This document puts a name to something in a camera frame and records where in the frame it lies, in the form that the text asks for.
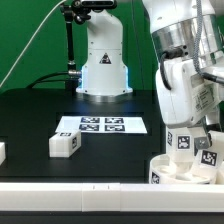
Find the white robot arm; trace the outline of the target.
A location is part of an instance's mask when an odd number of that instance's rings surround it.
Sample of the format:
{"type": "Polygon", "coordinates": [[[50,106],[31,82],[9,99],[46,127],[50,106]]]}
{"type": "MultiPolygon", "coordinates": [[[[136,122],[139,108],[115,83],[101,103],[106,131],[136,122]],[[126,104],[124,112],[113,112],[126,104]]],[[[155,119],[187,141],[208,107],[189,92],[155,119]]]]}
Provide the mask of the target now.
{"type": "Polygon", "coordinates": [[[156,90],[169,131],[212,145],[209,117],[224,100],[224,50],[211,0],[143,0],[158,70],[156,90]]]}

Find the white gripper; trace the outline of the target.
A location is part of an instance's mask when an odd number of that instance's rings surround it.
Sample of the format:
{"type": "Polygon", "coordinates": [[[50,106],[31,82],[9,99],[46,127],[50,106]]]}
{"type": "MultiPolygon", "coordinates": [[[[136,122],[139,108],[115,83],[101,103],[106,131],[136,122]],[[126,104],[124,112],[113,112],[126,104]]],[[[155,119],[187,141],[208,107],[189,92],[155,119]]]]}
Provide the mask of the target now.
{"type": "MultiPolygon", "coordinates": [[[[224,101],[224,86],[205,80],[198,75],[193,60],[180,58],[164,62],[171,89],[168,90],[156,73],[156,90],[163,122],[170,129],[194,126],[224,101]]],[[[194,134],[198,150],[211,146],[210,134],[204,127],[197,127],[194,134]]]]}

